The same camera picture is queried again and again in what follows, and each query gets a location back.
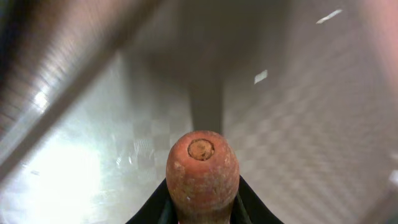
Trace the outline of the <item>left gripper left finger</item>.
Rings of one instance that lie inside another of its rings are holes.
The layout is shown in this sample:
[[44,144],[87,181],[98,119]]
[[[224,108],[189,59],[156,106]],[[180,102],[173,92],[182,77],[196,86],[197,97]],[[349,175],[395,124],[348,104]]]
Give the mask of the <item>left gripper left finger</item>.
[[177,213],[164,179],[126,224],[177,224]]

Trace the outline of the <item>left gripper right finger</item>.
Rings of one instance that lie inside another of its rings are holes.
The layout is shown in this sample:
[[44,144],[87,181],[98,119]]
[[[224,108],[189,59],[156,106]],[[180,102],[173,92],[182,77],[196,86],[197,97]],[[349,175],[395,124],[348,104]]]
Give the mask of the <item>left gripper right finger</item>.
[[239,188],[234,198],[231,224],[284,224],[239,176]]

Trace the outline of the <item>orange carrot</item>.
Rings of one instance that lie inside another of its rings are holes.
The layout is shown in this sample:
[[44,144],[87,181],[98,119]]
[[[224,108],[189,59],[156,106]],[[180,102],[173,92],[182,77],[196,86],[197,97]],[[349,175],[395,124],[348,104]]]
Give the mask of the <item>orange carrot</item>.
[[229,223],[239,187],[239,162],[213,131],[183,135],[171,148],[166,183],[179,223]]

